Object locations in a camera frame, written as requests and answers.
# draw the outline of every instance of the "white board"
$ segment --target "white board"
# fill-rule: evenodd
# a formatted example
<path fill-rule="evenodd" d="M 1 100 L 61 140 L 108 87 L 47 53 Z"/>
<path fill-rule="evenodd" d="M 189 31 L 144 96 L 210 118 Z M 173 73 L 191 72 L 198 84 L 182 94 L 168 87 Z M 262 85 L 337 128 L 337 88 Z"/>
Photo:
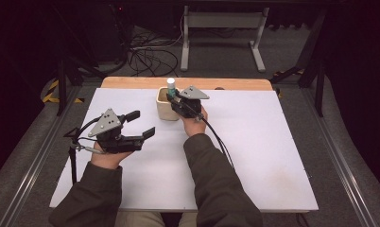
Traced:
<path fill-rule="evenodd" d="M 196 210 L 194 182 L 182 145 L 187 138 L 182 122 L 159 119 L 157 89 L 105 89 L 95 91 L 83 125 L 108 108 L 116 114 L 141 111 L 141 117 L 125 123 L 124 135 L 140 135 L 156 127 L 141 151 L 125 159 L 123 197 L 126 210 Z M 273 91 L 203 90 L 209 122 L 228 148 L 236 173 L 255 205 L 263 212 L 318 210 L 302 160 Z M 86 136 L 89 127 L 82 136 Z M 207 130 L 219 145 L 211 131 Z M 92 142 L 81 141 L 91 146 Z M 91 152 L 78 152 L 78 180 Z M 72 186 L 70 160 L 61 173 L 50 206 L 56 207 Z"/>

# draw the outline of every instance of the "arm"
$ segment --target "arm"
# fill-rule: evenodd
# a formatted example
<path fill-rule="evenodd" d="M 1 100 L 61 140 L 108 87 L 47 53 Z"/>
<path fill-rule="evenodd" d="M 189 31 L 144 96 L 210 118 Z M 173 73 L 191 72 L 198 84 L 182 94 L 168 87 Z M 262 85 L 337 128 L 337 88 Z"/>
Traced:
<path fill-rule="evenodd" d="M 232 166 L 204 134 L 205 123 L 182 120 L 190 136 L 184 143 L 184 152 L 196 185 L 197 225 L 263 226 L 260 211 L 244 191 Z"/>
<path fill-rule="evenodd" d="M 54 226 L 114 226 L 122 200 L 122 167 L 131 152 L 94 154 L 80 182 L 54 209 L 49 222 Z"/>

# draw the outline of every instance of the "hand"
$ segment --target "hand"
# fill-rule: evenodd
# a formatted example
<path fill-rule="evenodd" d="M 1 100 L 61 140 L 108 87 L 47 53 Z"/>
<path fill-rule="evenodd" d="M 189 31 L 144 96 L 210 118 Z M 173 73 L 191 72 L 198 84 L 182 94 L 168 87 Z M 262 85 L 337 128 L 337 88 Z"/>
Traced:
<path fill-rule="evenodd" d="M 98 150 L 102 150 L 102 147 L 95 142 L 94 148 Z M 131 155 L 133 152 L 124 152 L 124 153 L 105 153 L 105 154 L 97 154 L 93 153 L 91 156 L 91 163 L 95 166 L 109 168 L 109 169 L 117 169 L 119 167 L 120 162 Z"/>
<path fill-rule="evenodd" d="M 208 120 L 208 114 L 202 106 L 201 113 L 204 115 L 204 119 Z M 205 133 L 207 125 L 202 120 L 197 121 L 195 118 L 184 118 L 181 115 L 180 118 L 183 121 L 184 130 L 189 137 L 195 134 Z"/>

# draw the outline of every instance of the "person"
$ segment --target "person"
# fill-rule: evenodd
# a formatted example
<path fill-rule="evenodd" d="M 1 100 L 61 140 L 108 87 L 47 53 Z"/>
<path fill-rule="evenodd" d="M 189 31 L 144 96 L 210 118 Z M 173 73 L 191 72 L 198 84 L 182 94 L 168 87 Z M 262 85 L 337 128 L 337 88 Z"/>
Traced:
<path fill-rule="evenodd" d="M 201 111 L 208 119 L 204 108 Z M 259 209 L 244 191 L 234 169 L 205 134 L 205 123 L 193 118 L 181 117 L 181 120 L 189 136 L 183 148 L 195 182 L 199 210 L 197 226 L 263 226 Z M 94 148 L 102 150 L 98 143 Z M 73 185 L 53 210 L 49 222 L 64 227 L 114 226 L 122 198 L 122 167 L 119 164 L 131 154 L 93 153 L 80 182 Z"/>

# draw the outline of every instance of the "gray floor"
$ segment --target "gray floor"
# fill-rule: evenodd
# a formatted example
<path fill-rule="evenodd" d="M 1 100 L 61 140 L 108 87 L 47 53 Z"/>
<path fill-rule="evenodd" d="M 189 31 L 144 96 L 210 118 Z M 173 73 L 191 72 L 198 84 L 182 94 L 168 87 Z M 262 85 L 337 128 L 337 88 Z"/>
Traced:
<path fill-rule="evenodd" d="M 260 44 L 260 52 L 267 68 L 265 74 L 258 73 L 254 59 L 248 47 L 249 37 L 255 31 L 236 31 L 229 39 L 218 38 L 209 32 L 197 32 L 191 37 L 189 70 L 181 72 L 180 77 L 204 78 L 245 78 L 270 79 L 276 71 L 293 66 L 301 52 L 308 35 L 305 28 L 281 28 L 277 31 L 266 29 Z M 167 48 L 180 60 L 181 45 Z M 166 62 L 173 62 L 169 56 L 159 56 Z M 125 65 L 113 75 L 127 76 L 134 72 Z M 306 214 L 310 226 L 365 226 L 361 224 L 358 212 L 345 190 L 344 182 L 330 155 L 330 149 L 321 132 L 315 112 L 311 111 L 308 98 L 314 94 L 314 87 L 299 89 L 296 84 L 299 76 L 292 76 L 275 88 L 280 88 L 280 102 L 284 109 L 289 128 L 302 157 L 307 172 L 312 176 L 310 183 L 314 190 L 319 211 Z M 69 139 L 63 135 L 74 127 L 80 127 L 100 79 L 85 79 L 77 97 L 84 97 L 84 103 L 74 103 L 66 113 L 38 177 L 27 190 L 29 193 L 17 207 L 9 225 L 3 226 L 48 226 L 47 217 L 51 196 L 56 188 L 57 179 L 67 160 Z M 45 108 L 33 122 L 30 129 L 10 155 L 0 172 L 0 221 L 7 212 L 13 196 L 24 180 L 37 153 L 47 139 L 58 110 L 58 104 L 46 103 Z M 354 147 L 343 121 L 339 115 L 331 84 L 325 83 L 323 99 L 323 122 L 345 158 L 361 190 L 362 197 L 377 226 L 380 226 L 380 185 L 365 165 Z M 294 214 L 264 214 L 265 226 L 299 226 Z"/>

